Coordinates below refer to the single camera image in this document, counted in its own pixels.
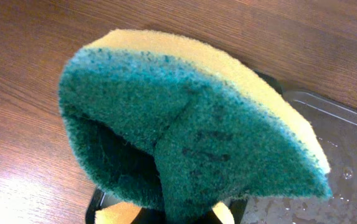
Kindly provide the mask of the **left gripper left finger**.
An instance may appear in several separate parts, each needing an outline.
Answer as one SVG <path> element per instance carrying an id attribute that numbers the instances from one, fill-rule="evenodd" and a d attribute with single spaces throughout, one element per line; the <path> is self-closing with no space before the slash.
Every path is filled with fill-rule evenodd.
<path id="1" fill-rule="evenodd" d="M 165 224 L 164 211 L 142 208 L 131 224 Z"/>

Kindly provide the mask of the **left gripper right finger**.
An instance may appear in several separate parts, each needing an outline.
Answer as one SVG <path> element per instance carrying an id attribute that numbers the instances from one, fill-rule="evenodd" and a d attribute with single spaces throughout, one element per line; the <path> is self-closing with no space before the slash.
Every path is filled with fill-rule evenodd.
<path id="1" fill-rule="evenodd" d="M 202 224 L 222 224 L 222 222 L 217 215 L 210 210 L 202 217 Z"/>

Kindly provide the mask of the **green and yellow sponge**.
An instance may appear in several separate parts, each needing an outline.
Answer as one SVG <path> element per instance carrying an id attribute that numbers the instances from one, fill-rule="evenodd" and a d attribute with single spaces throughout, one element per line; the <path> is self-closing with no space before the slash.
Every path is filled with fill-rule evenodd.
<path id="1" fill-rule="evenodd" d="M 70 146 L 125 202 L 191 223 L 227 198 L 329 197 L 311 124 L 255 72 L 198 40 L 113 30 L 59 83 Z"/>

